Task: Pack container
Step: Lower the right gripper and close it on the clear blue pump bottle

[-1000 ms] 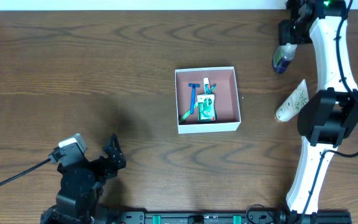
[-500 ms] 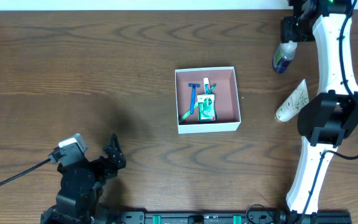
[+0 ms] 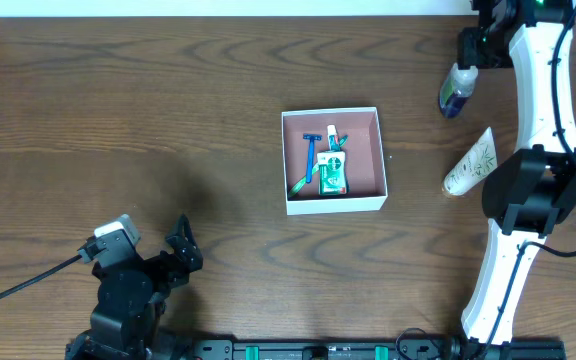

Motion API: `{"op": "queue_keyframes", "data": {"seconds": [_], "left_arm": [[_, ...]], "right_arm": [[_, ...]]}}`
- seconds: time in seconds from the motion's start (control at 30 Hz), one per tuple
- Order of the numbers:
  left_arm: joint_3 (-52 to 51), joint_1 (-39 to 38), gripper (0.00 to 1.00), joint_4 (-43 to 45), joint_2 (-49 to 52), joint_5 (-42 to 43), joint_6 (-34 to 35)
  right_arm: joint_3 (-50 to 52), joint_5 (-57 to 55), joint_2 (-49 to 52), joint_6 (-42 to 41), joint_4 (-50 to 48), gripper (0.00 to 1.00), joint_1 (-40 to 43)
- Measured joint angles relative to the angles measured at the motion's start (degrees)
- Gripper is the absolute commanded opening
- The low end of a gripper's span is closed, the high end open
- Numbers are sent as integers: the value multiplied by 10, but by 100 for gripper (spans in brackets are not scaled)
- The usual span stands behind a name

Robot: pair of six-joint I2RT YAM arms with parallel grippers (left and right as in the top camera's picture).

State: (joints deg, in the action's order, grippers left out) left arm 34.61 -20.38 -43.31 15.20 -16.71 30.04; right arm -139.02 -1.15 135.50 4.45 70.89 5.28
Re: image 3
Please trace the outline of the white leaf-print lotion tube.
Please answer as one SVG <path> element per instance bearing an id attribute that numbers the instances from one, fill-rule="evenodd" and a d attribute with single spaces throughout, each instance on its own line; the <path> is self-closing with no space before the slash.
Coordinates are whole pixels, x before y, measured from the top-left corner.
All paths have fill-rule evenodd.
<path id="1" fill-rule="evenodd" d="M 491 127 L 488 127 L 442 182 L 448 196 L 463 196 L 492 173 L 498 165 Z"/>

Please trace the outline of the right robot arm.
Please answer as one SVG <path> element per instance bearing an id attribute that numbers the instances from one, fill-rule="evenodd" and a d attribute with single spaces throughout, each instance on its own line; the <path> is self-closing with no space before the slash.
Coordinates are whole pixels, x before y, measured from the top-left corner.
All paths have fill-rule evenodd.
<path id="1" fill-rule="evenodd" d="M 511 342 L 514 313 L 538 252 L 576 257 L 576 250 L 545 243 L 576 206 L 569 74 L 576 1 L 473 0 L 471 6 L 479 22 L 460 33 L 457 65 L 513 69 L 519 121 L 513 154 L 484 182 L 488 244 L 462 314 L 466 339 L 487 349 Z"/>

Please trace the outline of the green white toothbrush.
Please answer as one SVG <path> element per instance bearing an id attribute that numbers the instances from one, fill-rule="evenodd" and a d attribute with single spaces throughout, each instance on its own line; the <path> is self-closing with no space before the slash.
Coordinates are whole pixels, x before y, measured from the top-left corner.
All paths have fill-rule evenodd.
<path id="1" fill-rule="evenodd" d="M 340 143 L 341 143 L 341 150 L 340 151 L 343 151 L 343 147 L 347 142 L 348 136 L 345 135 L 345 136 L 339 137 L 339 138 L 340 138 Z M 316 174 L 319 174 L 317 154 L 318 153 L 315 153 L 315 160 L 314 160 L 315 166 L 314 166 L 313 171 L 312 171 L 312 181 L 314 179 L 314 176 Z M 304 176 L 300 180 L 298 180 L 297 183 L 295 185 L 293 185 L 292 188 L 288 191 L 288 197 L 292 198 L 292 197 L 296 196 L 302 190 L 302 188 L 305 185 L 307 185 L 307 183 L 306 183 L 305 176 Z"/>

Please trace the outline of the Colgate toothpaste tube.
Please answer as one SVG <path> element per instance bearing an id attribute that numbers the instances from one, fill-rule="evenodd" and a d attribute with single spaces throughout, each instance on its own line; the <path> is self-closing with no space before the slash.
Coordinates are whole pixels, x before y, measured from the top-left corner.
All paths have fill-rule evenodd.
<path id="1" fill-rule="evenodd" d="M 331 124 L 327 126 L 327 138 L 329 150 L 331 152 L 339 152 L 341 150 L 341 143 L 335 125 Z"/>

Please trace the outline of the green Dettol soap box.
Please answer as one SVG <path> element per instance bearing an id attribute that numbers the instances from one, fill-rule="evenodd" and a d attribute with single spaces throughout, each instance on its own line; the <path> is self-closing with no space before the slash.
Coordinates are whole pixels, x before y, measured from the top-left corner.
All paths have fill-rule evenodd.
<path id="1" fill-rule="evenodd" d="M 346 153 L 320 152 L 317 154 L 320 175 L 319 194 L 321 196 L 345 195 L 348 190 L 345 174 Z"/>

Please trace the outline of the blue disposable razor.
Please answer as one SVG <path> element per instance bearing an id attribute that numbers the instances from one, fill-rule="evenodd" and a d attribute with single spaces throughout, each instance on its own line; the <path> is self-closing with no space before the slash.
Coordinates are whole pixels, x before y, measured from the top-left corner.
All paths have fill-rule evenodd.
<path id="1" fill-rule="evenodd" d="M 315 144 L 322 140 L 322 136 L 319 134 L 304 133 L 303 139 L 309 142 L 305 180 L 307 184 L 310 184 L 312 182 L 312 171 L 315 166 Z"/>

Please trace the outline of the clear pump soap bottle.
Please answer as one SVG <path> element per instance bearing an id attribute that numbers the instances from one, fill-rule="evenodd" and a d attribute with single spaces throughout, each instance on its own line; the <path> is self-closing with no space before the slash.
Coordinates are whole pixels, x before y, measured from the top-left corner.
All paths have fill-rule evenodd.
<path id="1" fill-rule="evenodd" d="M 445 118 L 455 118 L 461 112 L 474 92 L 477 77 L 475 66 L 460 69 L 453 64 L 438 93 L 438 106 Z"/>

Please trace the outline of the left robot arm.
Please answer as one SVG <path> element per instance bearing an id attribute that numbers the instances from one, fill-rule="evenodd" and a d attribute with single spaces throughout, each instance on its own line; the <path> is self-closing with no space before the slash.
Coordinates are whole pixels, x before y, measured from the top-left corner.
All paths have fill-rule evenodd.
<path id="1" fill-rule="evenodd" d="M 96 228 L 78 249 L 100 280 L 90 328 L 66 345 L 67 359 L 185 359 L 192 342 L 161 329 L 171 290 L 189 282 L 203 256 L 189 220 L 179 217 L 165 237 L 170 253 L 144 259 L 141 235 L 127 214 Z"/>

